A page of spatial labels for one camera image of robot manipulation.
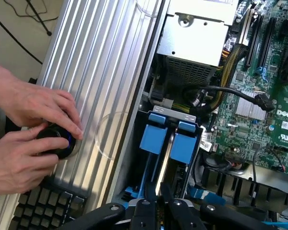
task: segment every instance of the motherboard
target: motherboard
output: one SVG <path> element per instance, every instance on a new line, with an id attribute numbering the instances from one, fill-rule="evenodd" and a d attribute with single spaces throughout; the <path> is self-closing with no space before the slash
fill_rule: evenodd
<path id="1" fill-rule="evenodd" d="M 245 5 L 240 4 L 238 10 L 242 11 Z M 245 68 L 244 59 L 239 62 L 231 88 L 252 97 L 264 92 L 272 99 L 275 110 L 268 113 L 242 98 L 227 94 L 219 107 L 215 126 L 205 138 L 213 144 L 212 152 L 245 163 L 252 163 L 256 150 L 268 145 L 277 152 L 288 174 L 288 85 L 279 83 L 279 72 L 288 46 L 288 26 L 285 32 L 282 31 L 284 24 L 288 24 L 288 1 L 262 1 L 258 12 L 262 16 L 262 25 L 256 53 L 249 68 Z M 273 32 L 267 56 L 259 69 L 257 63 L 266 43 L 266 31 L 271 30 L 272 19 Z M 235 42 L 235 36 L 229 37 L 227 50 Z M 256 165 L 279 170 L 277 158 L 268 152 L 259 154 Z"/>

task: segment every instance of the black keyboard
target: black keyboard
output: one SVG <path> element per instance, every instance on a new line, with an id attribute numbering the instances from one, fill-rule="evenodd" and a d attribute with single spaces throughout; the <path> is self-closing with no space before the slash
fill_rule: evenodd
<path id="1" fill-rule="evenodd" d="M 86 198 L 50 183 L 21 194 L 9 230 L 56 229 L 84 213 Z"/>

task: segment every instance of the aluminum heatsink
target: aluminum heatsink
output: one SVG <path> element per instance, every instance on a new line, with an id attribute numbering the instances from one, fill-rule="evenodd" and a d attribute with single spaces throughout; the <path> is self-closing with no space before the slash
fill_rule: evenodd
<path id="1" fill-rule="evenodd" d="M 257 92 L 252 92 L 248 90 L 242 90 L 241 93 L 244 93 L 250 97 L 255 97 L 258 94 Z M 262 121 L 265 118 L 266 111 L 262 110 L 259 106 L 246 101 L 243 98 L 239 98 L 235 114 L 246 118 L 252 118 Z"/>

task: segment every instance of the dell logo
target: dell logo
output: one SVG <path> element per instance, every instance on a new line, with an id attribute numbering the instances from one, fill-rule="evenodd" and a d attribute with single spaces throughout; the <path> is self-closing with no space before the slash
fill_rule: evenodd
<path id="1" fill-rule="evenodd" d="M 281 110 L 279 110 L 279 109 L 277 110 L 276 114 L 277 114 L 277 115 L 283 115 L 283 116 L 288 117 L 288 112 L 286 112 L 286 111 L 281 111 Z"/>

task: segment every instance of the knob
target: knob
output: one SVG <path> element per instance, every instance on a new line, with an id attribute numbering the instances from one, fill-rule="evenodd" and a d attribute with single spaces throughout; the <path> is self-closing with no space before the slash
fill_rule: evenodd
<path id="1" fill-rule="evenodd" d="M 56 154 L 59 159 L 64 159 L 70 156 L 76 145 L 76 139 L 71 135 L 71 133 L 56 124 L 51 124 L 47 128 L 40 131 L 36 138 L 37 139 L 41 139 L 41 138 L 65 138 L 67 139 L 69 143 L 67 148 L 53 149 L 53 150 L 48 150 L 48 151 L 41 153 L 41 154 Z"/>

